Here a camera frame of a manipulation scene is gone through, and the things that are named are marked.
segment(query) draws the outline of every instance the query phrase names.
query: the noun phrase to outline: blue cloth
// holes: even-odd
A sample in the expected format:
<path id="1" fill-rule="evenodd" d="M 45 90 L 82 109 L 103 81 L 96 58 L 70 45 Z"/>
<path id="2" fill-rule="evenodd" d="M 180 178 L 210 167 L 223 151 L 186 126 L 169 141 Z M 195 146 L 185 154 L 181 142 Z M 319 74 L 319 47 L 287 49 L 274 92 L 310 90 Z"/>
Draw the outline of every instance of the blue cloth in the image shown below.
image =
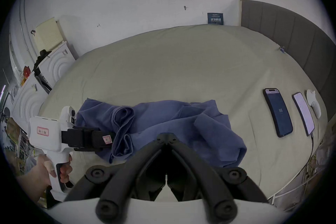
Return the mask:
<path id="1" fill-rule="evenodd" d="M 228 115 L 218 111 L 215 100 L 167 100 L 129 107 L 86 99 L 76 125 L 116 133 L 111 149 L 98 153 L 110 163 L 113 158 L 126 159 L 160 133 L 174 133 L 213 166 L 238 166 L 246 153 L 243 140 L 231 130 Z"/>

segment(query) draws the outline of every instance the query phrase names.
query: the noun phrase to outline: red label sticker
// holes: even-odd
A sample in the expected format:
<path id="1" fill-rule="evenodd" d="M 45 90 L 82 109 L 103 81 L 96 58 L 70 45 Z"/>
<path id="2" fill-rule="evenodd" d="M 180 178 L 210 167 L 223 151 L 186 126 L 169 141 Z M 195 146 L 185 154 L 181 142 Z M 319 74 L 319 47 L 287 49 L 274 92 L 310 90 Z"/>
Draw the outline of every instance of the red label sticker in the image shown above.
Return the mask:
<path id="1" fill-rule="evenodd" d="M 103 136 L 103 140 L 104 140 L 105 144 L 112 144 L 111 135 Z"/>
<path id="2" fill-rule="evenodd" d="M 49 136 L 49 129 L 37 127 L 37 133 L 44 136 Z"/>

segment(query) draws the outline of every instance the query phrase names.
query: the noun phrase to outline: beige bedsheet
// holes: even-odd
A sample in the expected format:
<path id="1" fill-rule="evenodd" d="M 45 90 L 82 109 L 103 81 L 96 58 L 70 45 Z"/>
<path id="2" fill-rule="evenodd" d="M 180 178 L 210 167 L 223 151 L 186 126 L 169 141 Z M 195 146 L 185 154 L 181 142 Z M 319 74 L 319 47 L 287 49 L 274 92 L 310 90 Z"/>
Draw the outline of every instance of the beige bedsheet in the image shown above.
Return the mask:
<path id="1" fill-rule="evenodd" d="M 276 135 L 264 88 L 278 88 L 283 96 L 293 124 L 293 132 L 286 137 Z M 86 98 L 130 106 L 168 99 L 214 99 L 247 146 L 240 167 L 270 197 L 310 156 L 312 141 L 292 100 L 292 94 L 307 89 L 316 90 L 296 61 L 264 35 L 237 26 L 181 26 L 86 53 L 57 82 L 40 115 L 58 118 L 66 105 L 78 111 Z M 310 108 L 314 150 L 327 125 L 325 105 L 318 93 L 316 97 L 322 116 L 317 120 Z M 75 153 L 71 179 L 76 182 L 87 168 L 103 163 L 94 153 Z"/>

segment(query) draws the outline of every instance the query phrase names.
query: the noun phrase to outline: smartphone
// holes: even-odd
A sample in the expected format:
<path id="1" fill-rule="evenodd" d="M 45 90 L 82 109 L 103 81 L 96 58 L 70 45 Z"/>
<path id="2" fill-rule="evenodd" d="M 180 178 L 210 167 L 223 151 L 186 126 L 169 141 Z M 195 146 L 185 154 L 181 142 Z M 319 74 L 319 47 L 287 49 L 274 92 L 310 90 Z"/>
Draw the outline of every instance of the smartphone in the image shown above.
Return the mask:
<path id="1" fill-rule="evenodd" d="M 267 88 L 263 90 L 266 102 L 273 117 L 276 134 L 279 137 L 284 137 L 293 132 L 291 118 L 284 100 L 278 89 Z"/>

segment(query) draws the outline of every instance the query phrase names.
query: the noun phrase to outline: phone screen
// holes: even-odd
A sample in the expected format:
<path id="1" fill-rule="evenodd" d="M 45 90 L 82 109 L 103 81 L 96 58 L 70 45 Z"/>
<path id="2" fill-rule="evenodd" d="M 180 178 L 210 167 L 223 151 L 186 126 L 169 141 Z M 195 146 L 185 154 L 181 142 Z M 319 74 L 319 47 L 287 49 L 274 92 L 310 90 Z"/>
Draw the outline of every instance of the phone screen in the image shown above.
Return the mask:
<path id="1" fill-rule="evenodd" d="M 265 93 L 278 136 L 290 134 L 293 131 L 292 121 L 279 90 L 265 89 Z"/>

